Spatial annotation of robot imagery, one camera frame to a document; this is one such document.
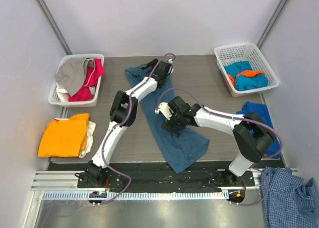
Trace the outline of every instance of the wall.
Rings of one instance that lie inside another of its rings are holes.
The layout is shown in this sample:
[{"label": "wall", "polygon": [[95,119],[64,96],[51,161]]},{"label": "wall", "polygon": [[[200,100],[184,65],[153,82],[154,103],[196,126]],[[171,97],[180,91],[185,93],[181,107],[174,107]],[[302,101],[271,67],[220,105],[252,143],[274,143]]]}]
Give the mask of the wall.
[{"label": "wall", "polygon": [[213,54],[257,43],[279,0],[45,0],[73,53]]},{"label": "wall", "polygon": [[318,0],[290,0],[262,52],[281,84],[266,93],[285,160],[319,181]]},{"label": "wall", "polygon": [[35,0],[0,0],[0,221],[20,227],[46,124],[59,111],[47,96],[64,52]]}]

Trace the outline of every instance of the floor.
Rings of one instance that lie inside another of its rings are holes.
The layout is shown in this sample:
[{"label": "floor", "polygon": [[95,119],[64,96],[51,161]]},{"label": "floor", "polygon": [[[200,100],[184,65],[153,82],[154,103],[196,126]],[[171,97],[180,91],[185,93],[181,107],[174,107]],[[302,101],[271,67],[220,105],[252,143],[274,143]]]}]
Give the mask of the floor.
[{"label": "floor", "polygon": [[[97,105],[91,108],[70,108],[67,115],[68,117],[80,113],[91,115],[90,120],[96,123],[91,152],[82,159],[52,158],[52,162],[87,163],[91,160],[109,125],[109,111],[114,95],[118,90],[125,91],[131,88],[124,75],[124,70],[147,63],[153,58],[160,58],[160,56],[105,59],[106,75],[102,78]],[[259,94],[232,97],[217,67],[216,57],[213,55],[177,56],[173,65],[174,72],[171,74],[173,85],[192,91],[205,106],[214,110],[235,113],[241,110],[247,101],[261,103]],[[189,95],[180,91],[175,93],[190,105],[195,103]],[[210,139],[208,151],[200,160],[232,160],[237,155],[238,147],[233,137],[209,128],[193,127],[192,129]],[[139,105],[137,118],[119,141],[111,162],[154,161],[164,161],[164,158],[149,129],[143,109]]]},{"label": "floor", "polygon": [[[244,203],[260,199],[260,191],[246,191]],[[114,201],[87,207],[87,201],[42,201],[35,228],[265,228],[263,205],[237,207],[226,200]],[[68,215],[58,218],[51,214]]]}]

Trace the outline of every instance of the bright blue cloth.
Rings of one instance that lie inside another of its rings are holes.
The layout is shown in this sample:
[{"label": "bright blue cloth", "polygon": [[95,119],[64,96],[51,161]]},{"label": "bright blue cloth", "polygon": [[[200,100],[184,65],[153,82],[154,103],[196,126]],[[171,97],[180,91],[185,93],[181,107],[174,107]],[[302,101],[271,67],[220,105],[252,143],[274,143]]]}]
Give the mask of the bright blue cloth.
[{"label": "bright blue cloth", "polygon": [[268,85],[268,79],[263,74],[250,78],[244,75],[240,75],[238,78],[236,77],[240,72],[252,70],[249,61],[235,62],[231,65],[225,66],[225,70],[227,74],[231,75],[235,79],[235,88],[238,91],[252,90]]},{"label": "bright blue cloth", "polygon": [[[237,114],[248,114],[249,112],[255,112],[259,115],[259,117],[264,121],[266,125],[268,125],[271,128],[274,128],[273,123],[271,122],[269,112],[267,105],[262,105],[262,104],[255,104],[251,102],[245,103],[242,111],[238,111]],[[273,145],[268,149],[266,152],[267,155],[274,154],[279,150],[280,144],[276,138],[276,141],[273,143]],[[276,155],[274,158],[280,158],[281,154]]]},{"label": "bright blue cloth", "polygon": [[[303,179],[292,175],[290,168],[266,167],[269,193],[263,201],[267,228],[317,228],[319,198],[315,181],[311,178],[303,186]],[[261,176],[261,188],[267,184]]]},{"label": "bright blue cloth", "polygon": [[[134,87],[142,81],[147,72],[150,70],[151,68],[145,70],[142,70],[141,67],[128,68],[125,70],[125,75],[131,86]],[[147,95],[140,101],[140,103],[142,104],[149,126],[164,159],[176,173],[179,173],[196,162],[206,153],[209,140],[192,131],[188,127],[183,131],[179,131],[180,137],[176,137],[161,128],[162,123],[165,121],[165,117],[156,114],[155,108],[161,94],[169,88],[172,88],[170,76],[168,76],[167,82],[162,86],[162,88],[158,88]],[[162,102],[169,102],[174,98],[174,91],[169,91],[163,96]]]}]

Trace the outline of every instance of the white plastic basket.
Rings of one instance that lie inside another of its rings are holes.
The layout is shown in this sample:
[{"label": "white plastic basket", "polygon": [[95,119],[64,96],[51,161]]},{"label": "white plastic basket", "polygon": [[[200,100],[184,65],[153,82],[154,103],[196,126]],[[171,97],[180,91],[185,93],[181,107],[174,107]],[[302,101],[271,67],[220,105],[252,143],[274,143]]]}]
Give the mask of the white plastic basket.
[{"label": "white plastic basket", "polygon": [[[71,58],[79,58],[79,59],[81,59],[81,58],[83,58],[83,59],[85,59],[85,58],[92,58],[92,59],[93,58],[99,58],[99,59],[101,59],[102,65],[104,63],[104,56],[101,55],[101,54],[67,55],[67,56],[64,56],[62,58],[62,60],[60,61],[58,69],[65,61],[67,61],[68,59],[71,59]],[[63,107],[94,107],[96,105],[97,101],[98,101],[98,94],[99,94],[99,89],[100,89],[100,84],[101,84],[101,78],[102,78],[102,76],[99,77],[98,84],[96,86],[96,91],[95,91],[94,98],[92,100],[90,100],[90,101],[81,101],[81,102],[61,102],[61,100],[59,99],[59,97],[58,97],[58,95],[56,93],[56,81],[54,79],[52,87],[51,87],[51,91],[50,91],[50,94],[49,94],[48,101],[52,105],[60,105],[60,106],[63,106]]]},{"label": "white plastic basket", "polygon": [[[267,60],[253,43],[238,43],[232,45],[224,45],[215,48],[215,55],[217,57],[217,65],[223,74],[224,80],[230,90],[233,97],[239,97],[244,95],[251,95],[275,88],[279,85],[279,80],[274,71],[268,64]],[[231,83],[224,66],[228,66],[234,62],[248,60],[252,69],[255,71],[264,71],[265,76],[268,79],[268,85],[266,87],[238,91]]]}]

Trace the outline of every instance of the red cloth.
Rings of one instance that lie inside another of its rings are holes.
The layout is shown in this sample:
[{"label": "red cloth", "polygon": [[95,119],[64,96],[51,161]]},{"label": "red cloth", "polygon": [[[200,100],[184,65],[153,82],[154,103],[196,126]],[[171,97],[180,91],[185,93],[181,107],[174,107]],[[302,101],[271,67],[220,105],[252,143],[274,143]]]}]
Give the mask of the red cloth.
[{"label": "red cloth", "polygon": [[101,59],[95,58],[94,62],[95,70],[91,67],[86,68],[86,78],[82,88],[80,88],[80,90],[74,96],[69,96],[69,102],[87,101],[93,99],[89,87],[94,86],[96,88],[99,77],[105,74]]}]

